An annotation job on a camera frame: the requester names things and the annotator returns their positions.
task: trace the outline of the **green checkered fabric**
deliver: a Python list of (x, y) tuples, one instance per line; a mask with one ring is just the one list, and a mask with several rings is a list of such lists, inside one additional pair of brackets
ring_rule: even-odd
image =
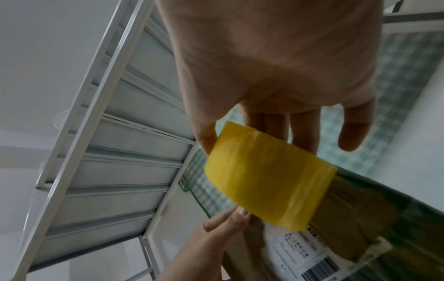
[[(321, 114), (321, 143), (318, 157), (363, 176), (370, 176), (422, 89), (444, 55), (444, 32), (384, 35), (378, 58), (374, 88), (379, 97), (375, 121), (364, 143), (354, 152), (338, 148), (343, 123), (340, 106), (325, 107)], [(237, 108), (216, 124), (219, 134), (226, 121), (242, 124)], [(232, 204), (206, 178), (206, 155), (199, 149), (179, 184), (191, 191), (198, 203), (214, 216)]]

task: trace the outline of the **fingernail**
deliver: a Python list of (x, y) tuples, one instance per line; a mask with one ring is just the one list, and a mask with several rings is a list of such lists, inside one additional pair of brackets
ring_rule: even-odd
[(237, 207), (237, 212), (239, 214), (241, 214), (241, 216), (243, 216), (243, 217), (247, 217), (248, 216), (248, 211), (245, 210), (244, 208), (242, 208), (241, 206)]

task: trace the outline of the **yellow tape roll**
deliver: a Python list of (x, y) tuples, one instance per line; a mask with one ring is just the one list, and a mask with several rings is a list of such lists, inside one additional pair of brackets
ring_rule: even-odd
[(307, 228), (337, 168), (280, 139), (227, 122), (205, 165), (228, 198), (277, 226)]

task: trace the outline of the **hand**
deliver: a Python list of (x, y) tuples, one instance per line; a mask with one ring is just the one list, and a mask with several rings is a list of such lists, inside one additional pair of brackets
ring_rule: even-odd
[(222, 280), (223, 253), (250, 219), (251, 214), (244, 208), (233, 206), (200, 225), (159, 281)]
[(382, 0), (156, 0), (192, 129), (209, 154), (215, 122), (239, 104), (245, 125), (316, 153), (321, 107), (341, 104), (339, 147), (373, 121), (370, 86)]

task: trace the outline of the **packing tape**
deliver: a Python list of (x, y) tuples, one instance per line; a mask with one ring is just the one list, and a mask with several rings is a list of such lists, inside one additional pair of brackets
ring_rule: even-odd
[(303, 231), (337, 168), (285, 141), (226, 122), (205, 165), (228, 198), (277, 226)]

